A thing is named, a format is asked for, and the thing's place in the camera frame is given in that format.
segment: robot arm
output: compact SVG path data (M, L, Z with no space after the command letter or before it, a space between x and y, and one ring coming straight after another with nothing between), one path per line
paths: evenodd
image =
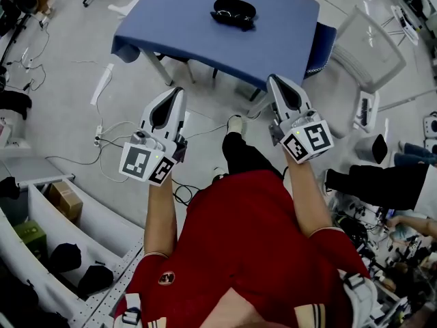
M173 167L184 161L186 94L181 87L157 96L145 109L139 129L123 147L119 173L160 186Z
M267 88L274 96L276 119L269 126L273 145L281 143L297 164L334 146L326 120L311 108L306 92L293 81L272 74Z

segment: power strip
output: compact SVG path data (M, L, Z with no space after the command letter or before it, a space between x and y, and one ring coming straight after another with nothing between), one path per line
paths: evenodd
M94 136L95 147L100 147L100 140L102 139L102 131L103 131L103 127L101 125L97 126L96 136Z

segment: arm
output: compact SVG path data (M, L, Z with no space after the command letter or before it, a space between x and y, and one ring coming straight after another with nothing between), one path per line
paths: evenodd
M437 221L400 215L389 219L387 221L387 226L395 227L398 223L410 226L424 236L431 236L432 238L437 239Z
M328 207L309 162L297 164L286 151L285 157L292 179L294 210L302 233L308 237L320 228L332 227Z
M144 227L144 253L157 251L170 256L176 238L176 213L171 175L161 187L150 185Z

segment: hand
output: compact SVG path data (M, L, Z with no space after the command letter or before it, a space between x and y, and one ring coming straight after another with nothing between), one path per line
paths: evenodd
M402 220L401 220L400 216L392 217L391 219L387 220L387 227L394 228L394 227L396 227L396 225L398 223L401 223L401 222L402 222Z

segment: green box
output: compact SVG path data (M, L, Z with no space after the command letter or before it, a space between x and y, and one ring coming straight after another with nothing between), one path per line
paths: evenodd
M30 220L15 226L14 230L31 253L44 264L47 260L47 237L42 228Z

